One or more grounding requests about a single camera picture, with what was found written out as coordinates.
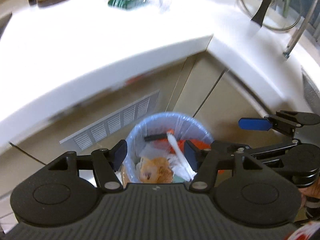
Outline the person right hand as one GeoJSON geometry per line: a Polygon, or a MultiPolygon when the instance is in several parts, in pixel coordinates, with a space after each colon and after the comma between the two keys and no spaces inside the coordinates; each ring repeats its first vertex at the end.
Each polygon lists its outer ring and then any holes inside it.
{"type": "Polygon", "coordinates": [[[312,198],[319,199],[320,198],[319,180],[316,181],[310,187],[299,189],[299,192],[301,193],[301,197],[302,197],[302,203],[301,203],[301,206],[300,206],[301,208],[305,205],[307,197],[312,197],[312,198]]]}

